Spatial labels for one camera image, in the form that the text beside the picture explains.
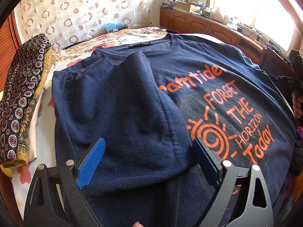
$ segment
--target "clothing tag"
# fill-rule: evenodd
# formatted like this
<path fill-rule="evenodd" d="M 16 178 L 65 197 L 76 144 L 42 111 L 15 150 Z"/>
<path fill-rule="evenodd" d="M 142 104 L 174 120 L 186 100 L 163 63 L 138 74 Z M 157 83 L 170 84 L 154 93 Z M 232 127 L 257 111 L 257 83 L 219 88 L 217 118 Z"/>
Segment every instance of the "clothing tag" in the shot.
<path fill-rule="evenodd" d="M 147 45 L 152 45 L 152 42 L 141 42 L 141 43 L 131 44 L 128 47 L 133 48 L 133 47 L 140 47 L 140 46 L 147 46 Z"/>

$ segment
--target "bed sheet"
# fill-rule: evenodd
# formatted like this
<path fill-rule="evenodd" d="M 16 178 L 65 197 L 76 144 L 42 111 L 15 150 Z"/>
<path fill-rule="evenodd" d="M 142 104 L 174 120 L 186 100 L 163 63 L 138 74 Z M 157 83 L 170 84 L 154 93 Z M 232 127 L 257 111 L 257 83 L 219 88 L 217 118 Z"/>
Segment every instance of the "bed sheet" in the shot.
<path fill-rule="evenodd" d="M 52 100 L 52 76 L 54 71 L 60 71 L 70 67 L 84 58 L 90 57 L 92 52 L 98 47 L 113 47 L 123 44 L 146 42 L 165 37 L 166 30 L 150 27 L 136 30 L 123 30 L 116 33 L 102 35 L 88 42 L 73 46 L 67 50 L 56 51 L 56 63 L 50 71 L 44 94 L 39 108 L 37 122 L 37 158 L 19 168 L 12 169 L 12 184 L 18 209 L 21 217 L 24 215 L 24 207 L 31 179 L 39 164 L 46 164 L 47 167 L 56 166 L 55 157 L 55 113 L 54 102 Z M 199 36 L 216 43 L 222 41 L 204 34 L 188 34 Z"/>

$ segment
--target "wooden headboard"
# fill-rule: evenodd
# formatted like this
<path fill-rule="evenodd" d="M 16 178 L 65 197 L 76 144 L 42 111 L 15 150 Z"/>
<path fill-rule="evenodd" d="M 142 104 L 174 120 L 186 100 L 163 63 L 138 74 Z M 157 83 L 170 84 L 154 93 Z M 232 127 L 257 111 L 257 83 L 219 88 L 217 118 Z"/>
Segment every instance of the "wooden headboard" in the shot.
<path fill-rule="evenodd" d="M 14 22 L 14 15 L 10 14 L 0 29 L 0 91 L 4 89 L 7 72 L 20 45 Z"/>

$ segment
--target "cabinet door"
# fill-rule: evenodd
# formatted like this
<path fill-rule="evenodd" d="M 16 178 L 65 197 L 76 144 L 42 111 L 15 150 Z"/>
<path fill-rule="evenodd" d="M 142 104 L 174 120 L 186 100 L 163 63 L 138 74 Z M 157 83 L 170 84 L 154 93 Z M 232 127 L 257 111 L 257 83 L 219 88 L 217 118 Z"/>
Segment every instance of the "cabinet door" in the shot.
<path fill-rule="evenodd" d="M 160 26 L 163 26 L 166 29 L 171 29 L 170 23 L 171 23 L 171 12 L 164 11 L 164 9 L 160 9 Z"/>
<path fill-rule="evenodd" d="M 203 20 L 202 18 L 188 18 L 186 23 L 187 33 L 202 33 L 207 34 L 210 28 L 210 23 Z"/>
<path fill-rule="evenodd" d="M 236 34 L 221 25 L 211 24 L 209 34 L 226 44 L 235 45 L 237 42 Z"/>
<path fill-rule="evenodd" d="M 185 33 L 186 15 L 181 12 L 175 12 L 173 15 L 173 30 Z"/>

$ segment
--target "white curtain with circles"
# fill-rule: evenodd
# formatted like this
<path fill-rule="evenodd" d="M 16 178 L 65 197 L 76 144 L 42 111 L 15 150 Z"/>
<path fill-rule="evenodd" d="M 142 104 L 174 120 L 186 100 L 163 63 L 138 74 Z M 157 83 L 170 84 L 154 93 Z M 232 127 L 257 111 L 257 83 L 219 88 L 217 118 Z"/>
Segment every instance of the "white curtain with circles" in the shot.
<path fill-rule="evenodd" d="M 22 0 L 15 8 L 23 41 L 45 33 L 54 50 L 106 33 L 106 23 L 148 26 L 150 0 Z"/>

